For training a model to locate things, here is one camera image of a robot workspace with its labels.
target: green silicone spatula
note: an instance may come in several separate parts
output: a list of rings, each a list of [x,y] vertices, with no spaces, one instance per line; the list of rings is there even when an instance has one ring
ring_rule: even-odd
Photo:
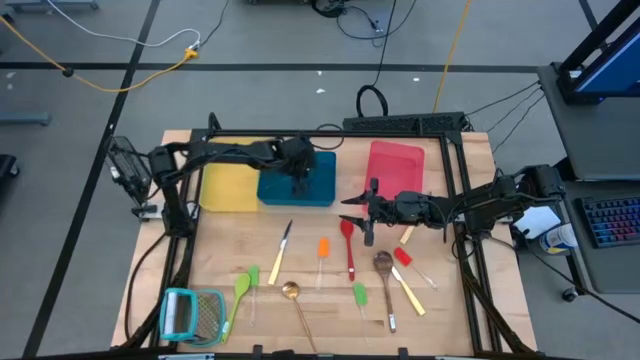
[[[249,276],[249,274],[240,274],[240,276],[238,276],[238,278],[236,279],[236,294],[235,294],[235,299],[233,303],[233,309],[231,310],[231,315],[229,316],[229,319],[227,320],[227,322],[224,324],[224,327],[222,328],[223,344],[227,342],[227,338],[229,337],[229,334],[231,333],[231,328],[233,327],[233,320],[236,317],[236,311],[238,311],[238,304],[240,304],[240,300],[242,299],[242,296],[246,294],[247,291],[249,290],[249,286],[251,286],[251,277]]]
[[[260,268],[253,265],[249,268],[249,277],[251,278],[251,320],[249,325],[254,327],[256,324],[256,293],[258,285],[260,285]]]
[[[364,312],[364,307],[369,302],[367,299],[367,289],[365,289],[364,285],[362,285],[361,283],[354,283],[353,294],[356,296],[356,305],[358,305],[358,308],[360,309],[360,317],[362,318],[362,336],[367,342],[367,346],[371,346],[371,343],[369,343],[369,338],[367,337],[364,329],[364,324],[367,320],[367,316]]]

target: wire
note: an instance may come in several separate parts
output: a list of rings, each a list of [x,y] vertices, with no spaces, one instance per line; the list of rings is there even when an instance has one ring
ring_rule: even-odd
[[[533,92],[531,94],[529,94],[526,98],[522,99],[519,103],[516,104],[516,106],[514,106],[511,110],[509,110],[507,112],[507,114],[505,116],[503,116],[500,120],[498,120],[498,122],[496,122],[495,124],[493,124],[489,130],[487,130],[487,132],[491,132],[491,130],[495,129],[496,126],[500,125],[501,122],[503,122],[506,118],[509,117],[509,115],[511,115],[512,112],[516,111],[516,109],[518,107],[520,107],[520,105],[522,105],[523,102],[529,100],[529,98],[531,98],[533,96],[533,94],[535,94],[536,92],[538,92],[538,90],[540,90],[540,88],[533,90]]]
[[[322,130],[322,128],[325,128],[325,127],[332,127],[332,128],[338,129],[338,131],[340,132],[340,135],[342,135],[341,138],[340,138],[340,141],[338,142],[338,144],[334,145],[334,146],[331,146],[331,147],[319,146],[319,145],[316,145],[314,143],[311,143],[311,145],[313,145],[313,147],[315,147],[315,148],[318,148],[320,150],[325,150],[325,151],[333,151],[333,150],[339,148],[340,146],[342,146],[342,144],[344,144],[344,130],[340,126],[338,126],[336,124],[326,123],[326,124],[322,124],[322,125],[318,126],[316,128],[316,131]]]
[[[158,245],[160,245],[160,243],[166,236],[167,236],[166,232],[162,233],[162,235],[160,235],[158,240],[154,241],[153,244],[151,244],[151,246],[147,249],[147,251],[145,251],[144,254],[142,254],[142,256],[140,257],[140,260],[138,260],[138,262],[136,263],[136,266],[133,268],[133,271],[131,272],[131,279],[129,280],[129,286],[127,287],[127,300],[124,306],[124,335],[127,338],[127,340],[131,339],[131,335],[129,333],[129,314],[131,312],[131,296],[133,294],[133,291],[132,291],[133,282],[136,279],[136,275],[138,274],[138,270],[140,270],[140,266],[142,265],[142,262],[144,261],[144,259],[146,259],[147,256],[149,256],[149,254],[151,254],[151,252],[155,248],[157,248]]]
[[[42,50],[40,50],[37,46],[35,46],[34,44],[32,44],[29,40],[27,40],[15,27],[13,27],[4,17],[0,16],[0,21],[2,21],[2,23],[4,23],[9,30],[11,30],[12,33],[14,33],[20,40],[22,40],[22,42],[24,42],[25,44],[29,45],[29,47],[31,49],[33,49],[33,51],[35,51],[36,53],[38,53],[38,55],[42,56],[45,60],[47,60],[49,63],[51,63],[53,66],[55,66],[57,69],[61,70],[63,75],[66,77],[73,77],[76,80],[82,82],[85,85],[88,85],[96,90],[100,90],[102,92],[108,92],[108,93],[122,93],[122,92],[127,92],[127,91],[131,91],[133,89],[137,89],[139,87],[142,87],[144,85],[146,85],[149,81],[153,80],[154,78],[166,74],[168,72],[171,72],[177,68],[179,68],[180,66],[182,66],[184,63],[186,63],[187,61],[198,57],[198,53],[193,50],[193,49],[189,49],[187,48],[185,50],[185,55],[182,58],[182,60],[180,60],[178,63],[176,63],[175,65],[169,67],[168,69],[162,70],[162,71],[158,71],[157,73],[152,74],[151,76],[149,76],[148,78],[144,79],[143,81],[139,82],[138,84],[135,84],[133,86],[129,86],[127,88],[123,88],[123,89],[108,89],[108,88],[104,88],[100,85],[96,85],[94,83],[92,83],[89,80],[86,80],[85,78],[81,77],[80,75],[77,75],[74,73],[73,69],[71,68],[65,68],[64,66],[60,65],[58,62],[56,62],[55,60],[53,60],[51,57],[49,57],[47,54],[45,54]]]
[[[518,94],[520,94],[520,93],[522,93],[522,92],[527,91],[528,89],[532,88],[532,87],[533,87],[533,86],[535,86],[536,84],[540,84],[540,81],[534,81],[531,85],[529,85],[529,86],[527,86],[527,87],[525,87],[525,88],[523,88],[523,89],[520,89],[520,90],[516,91],[515,93],[513,93],[513,94],[511,94],[511,95],[509,95],[509,96],[507,96],[507,97],[504,97],[504,98],[502,98],[502,99],[500,99],[500,100],[494,101],[494,102],[492,102],[491,104],[487,104],[487,105],[485,105],[485,106],[482,106],[482,107],[480,107],[479,109],[474,110],[474,111],[472,111],[472,112],[470,112],[470,113],[467,113],[467,115],[473,115],[473,114],[475,114],[475,113],[479,113],[480,111],[482,111],[482,110],[484,110],[484,109],[486,109],[486,108],[488,108],[488,107],[491,107],[491,106],[496,105],[496,104],[499,104],[499,103],[501,103],[501,102],[503,102],[503,101],[509,100],[509,99],[511,99],[512,97],[514,97],[514,96],[516,96],[516,95],[518,95]]]
[[[509,134],[507,134],[507,137],[504,138],[504,140],[502,140],[502,142],[500,144],[498,144],[498,146],[496,146],[495,149],[493,149],[493,151],[491,151],[492,154],[495,154],[496,151],[498,151],[498,149],[500,149],[500,146],[502,146],[502,144],[504,144],[509,137],[513,134],[514,131],[516,131],[516,129],[518,128],[518,126],[524,121],[524,119],[526,119],[527,114],[529,113],[529,111],[536,106],[540,100],[542,100],[544,98],[544,94],[542,94],[542,96],[540,96],[538,98],[538,100],[536,100],[533,104],[529,105],[529,107],[527,108],[527,111],[524,112],[524,114],[522,115],[522,118],[516,123],[516,125],[513,127],[513,129],[511,129],[511,131],[509,132]]]
[[[500,243],[501,245],[504,245],[504,246],[510,248],[511,250],[513,250],[514,252],[516,252],[516,248],[513,247],[512,245],[509,245],[506,241],[502,241],[500,239],[496,239],[493,236],[490,236],[489,239],[493,240],[494,242]],[[538,259],[542,264],[544,264],[544,266],[548,267],[551,271],[553,271],[556,274],[560,275],[560,277],[562,277],[564,280],[566,280],[569,284],[573,285],[576,289],[578,289],[579,291],[581,291],[581,292],[583,292],[583,293],[585,293],[587,295],[592,296],[594,299],[598,300],[600,303],[602,303],[603,305],[607,306],[611,310],[616,311],[620,315],[625,316],[628,319],[631,319],[634,322],[640,324],[640,319],[638,317],[629,314],[628,312],[620,309],[619,307],[617,307],[617,306],[611,304],[610,302],[608,302],[607,300],[603,299],[598,294],[595,294],[595,293],[587,290],[586,288],[576,284],[567,275],[563,274],[560,270],[558,270],[555,267],[551,266],[548,262],[544,261],[538,254],[536,254],[533,250],[531,250],[531,248],[529,247],[529,243],[528,242],[525,241],[524,244],[525,244],[526,249],[529,251],[529,253],[531,253],[531,255],[533,255],[536,259]]]
[[[391,6],[391,15],[389,15],[389,24],[387,25],[387,29],[391,28],[391,21],[393,20],[393,14],[396,11],[396,4],[398,0],[393,0],[393,6]],[[378,83],[378,79],[380,78],[380,72],[382,71],[382,63],[384,62],[384,54],[387,50],[387,42],[389,38],[385,36],[384,45],[382,46],[382,55],[380,56],[380,63],[378,64],[378,73],[376,74],[376,80],[371,84],[372,87],[375,87]]]
[[[343,27],[342,24],[340,23],[340,17],[344,16],[348,13],[349,9],[355,9],[360,11],[361,13],[363,13],[366,17],[367,20],[369,21],[369,25],[371,25],[371,27],[377,32],[380,31],[380,28],[378,27],[378,24],[376,21],[374,21],[371,16],[369,16],[369,13],[367,13],[364,9],[359,8],[357,6],[347,6],[344,8],[343,13],[338,16],[336,18],[336,23],[338,24],[338,28],[340,29],[340,31],[345,34],[346,36],[352,38],[352,39],[356,39],[356,40],[371,40],[373,43],[373,46],[375,47],[380,47],[381,45],[377,45],[374,41],[378,40],[378,39],[386,39],[387,37],[393,35],[396,31],[400,30],[400,28],[404,25],[405,22],[407,22],[407,19],[409,19],[409,15],[411,15],[411,13],[413,12],[413,8],[416,5],[417,0],[413,0],[413,2],[411,3],[411,7],[409,7],[409,11],[407,11],[407,14],[405,15],[404,19],[402,19],[402,21],[400,22],[400,24],[393,30],[387,31],[386,34],[384,35],[377,35],[377,36],[358,36],[358,35],[353,35],[353,34],[349,34]],[[389,22],[389,26],[387,27],[387,29],[391,29],[391,22]]]
[[[178,31],[177,33],[169,36],[166,40],[157,43],[157,44],[147,44],[147,43],[143,43],[141,41],[138,41],[136,39],[132,39],[132,38],[128,38],[128,37],[121,37],[121,36],[113,36],[113,35],[107,35],[107,34],[101,34],[101,33],[97,33],[94,31],[91,31],[89,29],[87,29],[86,27],[80,25],[79,23],[77,23],[75,20],[73,20],[71,17],[69,17],[69,15],[65,14],[62,10],[60,10],[60,8],[58,8],[53,1],[51,0],[47,0],[47,2],[49,3],[49,5],[54,8],[60,15],[62,15],[62,17],[64,17],[65,19],[69,20],[69,22],[71,22],[73,25],[75,25],[76,27],[78,27],[80,30],[86,32],[89,35],[93,35],[96,37],[101,37],[101,38],[107,38],[107,39],[113,39],[113,40],[122,40],[122,41],[129,41],[132,43],[136,43],[138,45],[142,45],[142,46],[146,46],[146,47],[160,47],[166,43],[168,43],[169,41],[173,40],[175,37],[186,33],[186,32],[192,32],[194,34],[196,34],[197,36],[197,40],[191,45],[189,46],[190,49],[194,49],[197,50],[197,48],[200,46],[200,32],[194,29],[182,29],[180,31]]]
[[[449,56],[447,56],[447,63],[444,65],[442,78],[440,78],[440,85],[438,85],[438,92],[436,93],[436,101],[433,103],[434,113],[438,110],[438,103],[440,102],[440,94],[442,93],[442,88],[444,87],[444,80],[447,77],[447,72],[449,71],[449,65],[451,65],[451,62],[453,61],[453,53],[456,51],[456,45],[458,45],[458,39],[460,38],[460,34],[462,33],[464,22],[467,20],[467,15],[469,14],[469,8],[471,7],[471,1],[472,0],[467,0],[467,4],[464,6],[464,12],[462,13],[462,18],[460,18],[460,24],[458,25],[458,30],[456,30],[456,35],[453,37],[451,50],[449,50]]]
[[[202,43],[200,43],[200,47],[203,47],[204,44],[206,44],[209,39],[211,38],[211,35],[213,35],[213,33],[215,33],[220,26],[222,25],[222,20],[224,19],[224,13],[225,11],[227,11],[227,6],[229,5],[229,0],[227,0],[227,2],[224,4],[224,7],[222,8],[222,11],[220,12],[220,18],[218,19],[218,24],[213,28],[213,30],[211,30],[211,32],[209,32],[209,35],[207,35],[206,38],[204,38],[204,41],[202,41]]]

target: wooden table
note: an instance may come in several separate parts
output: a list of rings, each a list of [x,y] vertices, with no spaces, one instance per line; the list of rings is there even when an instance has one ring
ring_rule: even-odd
[[[189,136],[190,131],[167,131],[163,142],[188,141]],[[412,355],[473,354],[459,266],[450,252],[453,231],[448,231],[451,236],[448,243],[443,244],[441,231],[419,227],[404,247],[415,263],[439,284],[439,291],[429,288],[411,268],[396,264],[425,308],[426,315],[416,316],[400,284],[391,279],[391,298],[398,327],[398,331],[391,334],[387,324],[382,281],[373,269],[372,258],[380,250],[392,252],[399,245],[398,240],[405,227],[376,225],[375,244],[370,248],[364,246],[363,235],[356,229],[353,238],[356,281],[367,287],[369,296],[367,321],[363,325],[360,320],[352,283],[347,276],[345,241],[336,215],[361,215],[359,206],[342,205],[340,200],[362,192],[372,140],[374,139],[347,138],[344,145],[336,150],[336,202],[331,207],[261,206],[257,213],[201,214],[190,272],[190,287],[219,289],[225,294],[230,307],[233,303],[233,284],[238,274],[246,272],[251,265],[259,265],[261,276],[256,325],[253,328],[249,326],[251,302],[246,297],[238,310],[233,331],[226,344],[211,349],[194,349],[181,345],[181,351],[250,353],[254,344],[262,344],[264,352],[293,349],[296,353],[311,353],[294,304],[280,293],[281,285],[292,280],[302,287],[299,302],[320,352],[392,355],[397,354],[399,347],[406,347]],[[328,146],[334,144],[336,139],[316,138],[313,141]],[[447,196],[438,140],[394,138],[389,141],[422,147],[425,150],[423,192]],[[487,135],[465,133],[463,141],[471,186],[477,187],[490,182],[495,167]],[[456,189],[459,192],[461,184],[456,171],[458,164],[453,146],[450,154]],[[290,219],[293,219],[293,226],[277,286],[268,286],[267,278]],[[162,232],[163,225],[160,221],[141,225],[132,268]],[[493,235],[510,241],[505,225],[497,225]],[[314,286],[318,267],[316,249],[323,236],[331,241],[331,256],[325,260],[322,289],[317,291]],[[132,329],[140,324],[157,301],[167,244],[168,241],[165,241],[146,259],[137,275],[131,306]],[[536,348],[514,252],[490,241],[484,242],[484,249],[497,309],[523,342]],[[124,299],[123,297],[113,335],[114,345],[124,341]],[[483,346],[489,349],[486,319],[483,311],[478,313]],[[370,339],[370,347],[362,336],[363,326]]]

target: gold spoon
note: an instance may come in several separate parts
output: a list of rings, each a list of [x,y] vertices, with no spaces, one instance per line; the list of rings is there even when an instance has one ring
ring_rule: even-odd
[[[316,350],[316,344],[313,342],[311,330],[309,330],[309,325],[307,325],[307,321],[304,319],[304,314],[302,313],[302,309],[300,309],[300,304],[298,304],[298,300],[296,300],[300,295],[300,287],[293,281],[287,281],[284,286],[282,286],[282,294],[287,299],[293,300],[293,303],[296,304],[296,310],[298,310],[298,315],[300,315],[300,321],[302,321],[304,331],[307,333],[307,338],[309,338],[311,348],[313,349],[313,352],[317,353],[318,350]]]
[[[384,297],[387,301],[387,313],[389,314],[389,330],[396,332],[396,316],[393,314],[391,306],[391,293],[389,292],[389,275],[393,269],[393,258],[386,251],[380,251],[373,257],[373,267],[376,268],[378,274],[382,278],[384,284]]]

